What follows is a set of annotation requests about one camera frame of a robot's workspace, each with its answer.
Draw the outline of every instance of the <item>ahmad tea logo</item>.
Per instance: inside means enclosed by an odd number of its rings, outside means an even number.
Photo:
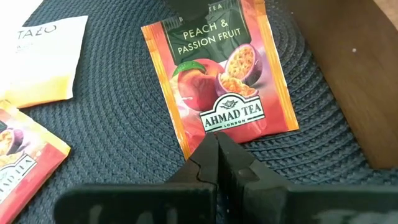
[[[237,93],[219,97],[212,110],[200,113],[206,133],[233,128],[265,117],[259,96],[245,99]]]
[[[22,155],[15,163],[8,164],[0,170],[0,203],[14,190],[19,182],[36,165],[27,154]]]

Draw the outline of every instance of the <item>green leaf illustration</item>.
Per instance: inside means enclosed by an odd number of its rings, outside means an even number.
[[[203,73],[206,73],[206,68],[201,63],[196,61],[189,61],[179,64],[173,72],[173,77],[178,75],[180,72],[188,71],[191,69],[199,69],[203,71]]]

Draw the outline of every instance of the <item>brown wood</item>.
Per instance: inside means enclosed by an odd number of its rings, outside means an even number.
[[[370,165],[398,166],[398,0],[286,0]]]

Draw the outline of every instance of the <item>tea bag packet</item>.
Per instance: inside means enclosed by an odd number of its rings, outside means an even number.
[[[0,1],[1,41],[0,41],[0,100],[5,98],[9,88],[9,77],[14,76],[14,51],[17,39],[15,33],[24,25],[29,16],[38,8],[42,0]]]
[[[4,98],[18,108],[72,98],[87,18],[20,28],[15,36],[17,66],[8,77]]]
[[[236,142],[299,128],[263,0],[142,27],[185,158],[208,132]]]
[[[15,219],[69,151],[61,139],[0,100],[0,224]]]

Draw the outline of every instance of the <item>round woven placemat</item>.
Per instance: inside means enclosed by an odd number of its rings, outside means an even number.
[[[267,11],[300,130],[244,147],[295,183],[398,184],[395,170],[369,168],[290,12],[276,0]],[[72,152],[18,223],[52,223],[56,198],[74,185],[162,182],[184,163],[140,30],[173,12],[161,0],[44,0],[25,25],[84,15],[75,97],[23,110]]]

